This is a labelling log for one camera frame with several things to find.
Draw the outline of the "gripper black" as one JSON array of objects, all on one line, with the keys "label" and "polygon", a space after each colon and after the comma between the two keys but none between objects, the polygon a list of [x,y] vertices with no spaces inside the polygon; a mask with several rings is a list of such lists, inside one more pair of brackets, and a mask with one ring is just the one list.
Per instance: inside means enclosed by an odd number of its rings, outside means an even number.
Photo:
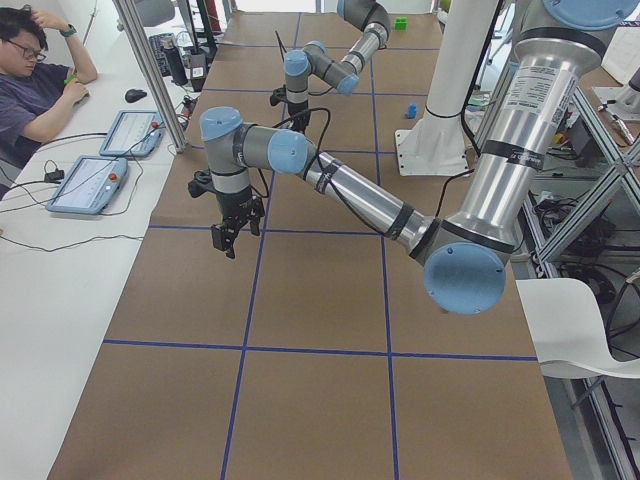
[{"label": "gripper black", "polygon": [[309,103],[307,100],[303,102],[287,101],[287,111],[291,120],[301,120],[309,116]]},{"label": "gripper black", "polygon": [[218,191],[216,199],[222,216],[222,223],[210,227],[212,243],[215,249],[223,252],[229,259],[235,259],[234,244],[238,236],[235,225],[249,222],[250,232],[260,236],[260,223],[264,218],[262,198],[254,194],[251,187],[235,193]]}]

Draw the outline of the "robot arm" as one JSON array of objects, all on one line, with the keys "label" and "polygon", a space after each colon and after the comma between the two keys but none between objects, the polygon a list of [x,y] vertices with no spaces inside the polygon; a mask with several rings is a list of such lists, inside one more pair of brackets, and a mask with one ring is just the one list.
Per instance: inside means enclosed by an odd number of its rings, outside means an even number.
[{"label": "robot arm", "polygon": [[354,92],[372,58],[389,44],[393,23],[374,1],[342,1],[337,12],[358,31],[343,59],[329,39],[279,53],[284,64],[285,120],[276,127],[246,122],[232,107],[199,116],[205,166],[189,193],[211,193],[221,213],[213,243],[228,257],[242,228],[257,232],[264,195],[252,179],[272,172],[295,176],[344,206],[364,226],[401,244],[423,270],[427,293],[444,310],[478,314],[493,307],[506,284],[506,265],[517,247],[514,223],[581,77],[597,68],[633,1],[520,1],[506,94],[498,102],[474,163],[445,170],[467,183],[450,215],[429,216],[387,191],[380,176],[382,154],[327,151],[337,127],[332,105],[308,106],[309,83],[319,79],[339,99]]},{"label": "robot arm", "polygon": [[289,128],[303,133],[310,121],[309,78],[317,77],[344,96],[360,83],[360,74],[374,53],[383,49],[391,34],[387,10],[376,1],[339,1],[337,14],[356,27],[361,36],[340,60],[332,58],[325,44],[313,40],[283,54],[284,85],[270,98],[287,106]]}]

